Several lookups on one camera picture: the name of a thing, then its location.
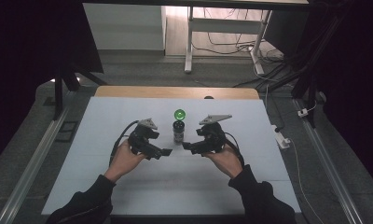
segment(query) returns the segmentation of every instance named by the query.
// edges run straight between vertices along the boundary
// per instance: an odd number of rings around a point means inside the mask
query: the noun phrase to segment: white wall
[[[165,7],[84,4],[97,49],[164,50]]]

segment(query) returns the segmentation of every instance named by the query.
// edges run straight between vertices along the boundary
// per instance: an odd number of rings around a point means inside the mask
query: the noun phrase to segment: green glowing ring
[[[186,112],[182,109],[177,109],[174,112],[174,118],[177,120],[183,120],[186,117]]]

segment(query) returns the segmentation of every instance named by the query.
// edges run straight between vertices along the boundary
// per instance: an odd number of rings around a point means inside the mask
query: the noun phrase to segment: white table
[[[228,177],[208,159],[191,155],[173,142],[173,112],[178,108],[186,111],[185,141],[189,142],[202,140],[195,130],[208,114],[231,114],[232,119],[220,124],[238,140],[256,179],[269,181],[275,196],[300,212],[262,101],[92,97],[42,214],[52,213],[75,192],[88,189],[105,172],[123,129],[147,118],[154,120],[160,133],[151,143],[173,152],[158,161],[142,161],[117,182],[112,215],[243,214],[241,197],[228,187]]]

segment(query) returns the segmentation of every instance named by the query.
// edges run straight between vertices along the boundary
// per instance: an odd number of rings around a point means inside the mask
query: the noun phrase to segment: black jacket
[[[250,165],[228,183],[242,196],[248,223],[295,224],[295,211],[273,196],[268,182],[257,183]],[[114,183],[103,175],[86,192],[77,192],[63,208],[56,210],[47,220],[52,223],[103,223],[112,211],[111,194]]]

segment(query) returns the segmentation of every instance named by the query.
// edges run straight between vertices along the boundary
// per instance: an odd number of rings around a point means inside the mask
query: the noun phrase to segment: black cylinder
[[[181,144],[184,141],[185,123],[181,120],[176,120],[173,123],[173,135],[175,144]]]

